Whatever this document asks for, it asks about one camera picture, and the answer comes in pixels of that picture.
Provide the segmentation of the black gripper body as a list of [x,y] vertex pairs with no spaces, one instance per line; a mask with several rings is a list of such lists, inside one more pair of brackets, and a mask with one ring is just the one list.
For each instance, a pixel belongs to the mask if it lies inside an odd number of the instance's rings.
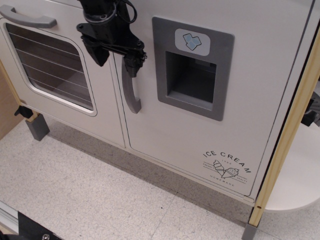
[[85,14],[86,23],[80,23],[76,29],[81,33],[81,39],[87,45],[106,44],[110,52],[122,56],[133,55],[143,60],[147,54],[144,52],[144,43],[130,30],[129,23],[121,17],[107,18],[106,15]]

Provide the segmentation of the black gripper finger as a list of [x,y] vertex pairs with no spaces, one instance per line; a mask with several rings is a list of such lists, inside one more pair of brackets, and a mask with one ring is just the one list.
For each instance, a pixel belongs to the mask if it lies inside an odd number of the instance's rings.
[[134,55],[124,57],[125,68],[130,77],[136,77],[139,69],[143,66],[144,60]]
[[85,44],[86,50],[92,59],[102,67],[108,60],[110,53],[106,44],[89,45]]

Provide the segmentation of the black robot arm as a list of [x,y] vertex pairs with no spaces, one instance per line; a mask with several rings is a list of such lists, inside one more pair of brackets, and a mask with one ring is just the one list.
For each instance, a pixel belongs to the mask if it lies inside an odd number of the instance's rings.
[[110,52],[123,56],[125,69],[135,78],[147,58],[144,43],[130,30],[137,10],[129,0],[81,0],[86,23],[76,26],[93,60],[103,66]]

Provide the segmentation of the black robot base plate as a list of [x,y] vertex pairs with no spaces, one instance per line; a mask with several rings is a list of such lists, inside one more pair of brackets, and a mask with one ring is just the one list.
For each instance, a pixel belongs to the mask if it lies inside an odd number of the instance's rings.
[[21,212],[18,212],[18,235],[22,240],[63,239]]

